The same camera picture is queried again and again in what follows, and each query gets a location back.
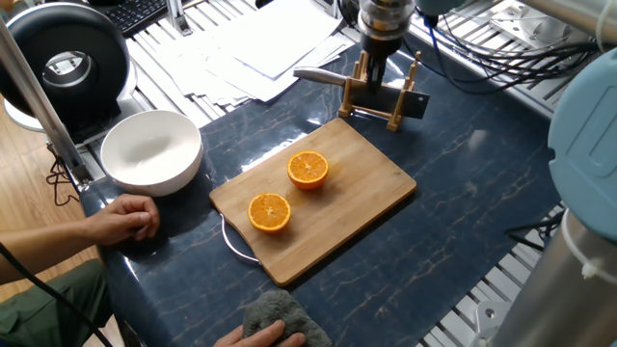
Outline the person's left hand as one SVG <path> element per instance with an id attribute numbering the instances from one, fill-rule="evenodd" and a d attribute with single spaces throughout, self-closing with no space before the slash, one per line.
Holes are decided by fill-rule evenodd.
<path id="1" fill-rule="evenodd" d="M 127 239 L 152 238 L 160 226 L 154 200 L 124 194 L 86 219 L 86 235 L 94 244 L 111 246 Z"/>

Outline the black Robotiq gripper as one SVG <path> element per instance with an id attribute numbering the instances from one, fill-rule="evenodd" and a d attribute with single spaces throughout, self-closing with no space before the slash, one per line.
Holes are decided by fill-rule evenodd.
<path id="1" fill-rule="evenodd" d="M 387 57 L 400 49 L 402 37 L 392 40 L 378 40 L 362 34 L 362 49 L 367 53 L 366 85 L 370 93 L 377 93 L 387 71 Z"/>

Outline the person's right hand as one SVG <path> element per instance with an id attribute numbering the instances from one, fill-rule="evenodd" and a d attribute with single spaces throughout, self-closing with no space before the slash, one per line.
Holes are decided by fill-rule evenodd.
<path id="1" fill-rule="evenodd" d="M 214 347 L 301 347 L 306 343 L 303 333 L 295 333 L 287 339 L 278 342 L 285 329 L 283 320 L 277 320 L 266 329 L 249 337 L 243 338 L 243 327 L 238 326 L 227 335 L 219 338 Z"/>

